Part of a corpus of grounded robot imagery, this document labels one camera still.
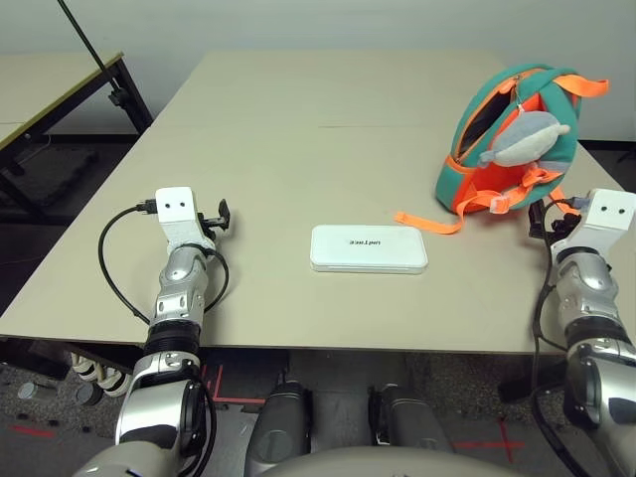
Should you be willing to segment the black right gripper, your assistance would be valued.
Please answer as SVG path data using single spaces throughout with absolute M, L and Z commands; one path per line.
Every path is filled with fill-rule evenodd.
M 535 201 L 528 208 L 529 237 L 542 238 L 544 236 L 544 213 L 545 204 L 543 201 Z M 579 215 L 566 213 L 560 219 L 552 221 L 546 231 L 548 241 L 559 241 L 567 238 L 575 227 L 579 224 Z

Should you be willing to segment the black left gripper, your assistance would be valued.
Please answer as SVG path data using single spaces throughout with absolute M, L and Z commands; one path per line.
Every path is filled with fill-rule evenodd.
M 218 213 L 219 217 L 217 219 L 206 219 L 203 213 L 197 213 L 203 234 L 210 241 L 216 240 L 216 228 L 226 231 L 230 227 L 231 212 L 225 199 L 221 199 L 219 202 Z

